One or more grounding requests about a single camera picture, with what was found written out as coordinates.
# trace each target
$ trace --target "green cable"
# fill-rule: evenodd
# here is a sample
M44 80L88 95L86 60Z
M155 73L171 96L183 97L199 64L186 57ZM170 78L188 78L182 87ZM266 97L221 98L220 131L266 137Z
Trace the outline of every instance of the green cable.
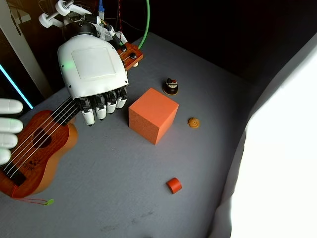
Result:
M149 0L147 0L147 12L148 12L148 14L147 14L147 26L145 28L143 38L142 38L141 42L139 43L139 46L138 46L139 49L143 46L143 43L145 42L145 39L147 38L148 31L149 31L149 24L150 24L150 2L149 2Z

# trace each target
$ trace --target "table surface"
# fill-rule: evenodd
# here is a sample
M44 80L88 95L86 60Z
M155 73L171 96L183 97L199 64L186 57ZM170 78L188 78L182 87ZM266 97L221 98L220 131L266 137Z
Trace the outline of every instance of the table surface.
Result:
M248 85L154 34L142 51L144 59L128 73L126 106L93 127L78 115L78 143L61 159L50 187L31 196L55 203L44 207L0 194L1 237L206 237L241 136L237 108ZM168 77L179 83L178 94L169 96L179 109L153 145L128 127L128 106L150 87L162 92ZM67 97L60 90L23 122ZM201 127L190 128L190 117ZM174 195L165 185L173 177L183 185Z

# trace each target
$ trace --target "black background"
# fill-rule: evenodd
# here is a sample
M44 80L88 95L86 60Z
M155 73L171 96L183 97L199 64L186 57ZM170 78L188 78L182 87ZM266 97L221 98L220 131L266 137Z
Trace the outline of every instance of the black background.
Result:
M64 42L61 30L39 24L42 11L37 0L8 2L31 15L32 20L20 27L52 89L58 91L64 86L57 62L57 49ZM52 13L55 3L42 1L41 7ZM98 3L94 0L75 4L97 13ZM317 31L315 0L201 0L189 4L183 0L150 0L150 5L151 32L237 74L260 90ZM104 7L106 18L117 17L117 0L105 0ZM121 18L144 29L146 1L121 0ZM115 19L108 21L116 25ZM130 42L143 36L143 31L124 22L122 30ZM21 80L32 84L27 76L12 78L17 84ZM43 100L38 93L26 90L26 94L35 104ZM8 91L4 96L11 95L16 98Z

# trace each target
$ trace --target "ukulele body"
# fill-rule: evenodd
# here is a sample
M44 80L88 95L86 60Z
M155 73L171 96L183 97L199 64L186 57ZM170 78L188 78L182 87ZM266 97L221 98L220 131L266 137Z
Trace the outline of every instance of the ukulele body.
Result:
M71 122L60 125L53 120L51 111L37 113L18 134L18 144L11 151L11 163L1 167L0 191L13 198L43 191L53 180L61 156L76 142L77 130ZM9 178L16 169L18 172ZM13 181L19 172L20 177L24 176L21 185L17 185L21 180Z

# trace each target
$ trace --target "ukulele neck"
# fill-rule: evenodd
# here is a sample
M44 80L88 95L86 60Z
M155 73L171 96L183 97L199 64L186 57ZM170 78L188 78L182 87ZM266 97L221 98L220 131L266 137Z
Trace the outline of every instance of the ukulele neck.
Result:
M69 97L52 113L52 116L57 123L67 125L79 111L76 102Z

